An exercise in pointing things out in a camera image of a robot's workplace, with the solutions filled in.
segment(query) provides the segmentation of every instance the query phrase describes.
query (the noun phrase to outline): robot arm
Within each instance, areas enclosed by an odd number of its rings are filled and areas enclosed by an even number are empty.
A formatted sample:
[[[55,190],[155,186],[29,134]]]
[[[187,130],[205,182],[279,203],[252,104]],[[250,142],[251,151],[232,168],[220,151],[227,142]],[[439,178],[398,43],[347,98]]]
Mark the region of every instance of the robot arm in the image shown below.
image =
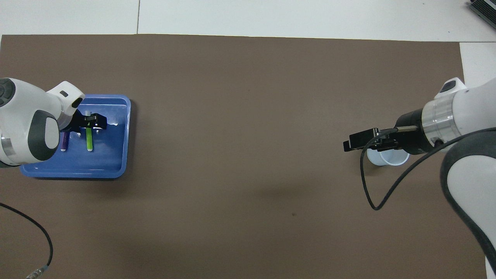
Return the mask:
[[[0,79],[0,167],[49,159],[59,145],[60,130],[105,129],[105,117],[86,117],[77,110],[83,99],[67,81],[45,92],[18,79]]]
[[[475,88],[450,79],[422,109],[400,116],[397,132],[375,139],[370,148],[430,152],[460,136],[496,127],[495,104],[496,78]],[[350,135],[344,150],[363,149],[379,133],[373,128]],[[488,277],[495,278],[496,132],[467,135],[442,151],[447,152],[441,166],[444,195],[475,235],[486,255]]]

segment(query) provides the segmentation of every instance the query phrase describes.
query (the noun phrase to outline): blue plastic tray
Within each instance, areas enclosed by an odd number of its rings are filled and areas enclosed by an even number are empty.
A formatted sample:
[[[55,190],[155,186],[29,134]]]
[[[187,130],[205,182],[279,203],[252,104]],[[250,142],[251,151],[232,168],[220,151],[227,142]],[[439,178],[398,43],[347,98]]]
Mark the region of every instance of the blue plastic tray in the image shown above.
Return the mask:
[[[86,149],[86,133],[71,132],[66,152],[60,146],[44,162],[22,165],[22,174],[52,178],[117,178],[127,163],[131,101],[124,95],[86,95],[78,109],[107,117],[107,129],[93,132],[93,151]]]

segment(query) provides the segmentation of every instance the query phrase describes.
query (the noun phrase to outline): brown mat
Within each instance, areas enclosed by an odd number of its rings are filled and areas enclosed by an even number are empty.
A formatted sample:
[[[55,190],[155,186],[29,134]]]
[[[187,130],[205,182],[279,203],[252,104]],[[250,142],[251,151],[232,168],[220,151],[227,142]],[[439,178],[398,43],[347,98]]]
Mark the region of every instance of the brown mat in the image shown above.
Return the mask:
[[[457,43],[179,35],[3,36],[0,76],[132,101],[114,181],[0,170],[0,200],[54,242],[44,278],[482,278],[442,155],[369,208],[350,133],[390,128],[463,77]],[[367,163],[378,202],[402,167]],[[48,256],[0,210],[1,278]]]

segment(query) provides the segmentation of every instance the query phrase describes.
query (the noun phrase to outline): cable connector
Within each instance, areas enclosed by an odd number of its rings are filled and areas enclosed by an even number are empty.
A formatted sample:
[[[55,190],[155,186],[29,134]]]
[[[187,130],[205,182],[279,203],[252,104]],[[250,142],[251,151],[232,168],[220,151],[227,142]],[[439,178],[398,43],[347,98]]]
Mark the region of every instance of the cable connector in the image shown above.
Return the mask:
[[[41,275],[43,275],[43,272],[45,272],[48,269],[48,266],[43,266],[31,273],[26,277],[26,279],[39,279],[41,278]]]

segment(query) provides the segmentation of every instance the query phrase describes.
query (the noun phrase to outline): paper cup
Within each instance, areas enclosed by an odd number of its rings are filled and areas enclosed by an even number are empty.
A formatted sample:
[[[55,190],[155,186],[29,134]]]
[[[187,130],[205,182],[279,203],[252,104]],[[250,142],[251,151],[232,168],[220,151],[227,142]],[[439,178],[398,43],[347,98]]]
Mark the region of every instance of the paper cup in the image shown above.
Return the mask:
[[[378,152],[377,150],[367,149],[367,158],[376,166],[401,166],[404,164],[410,154],[404,150],[386,150]]]

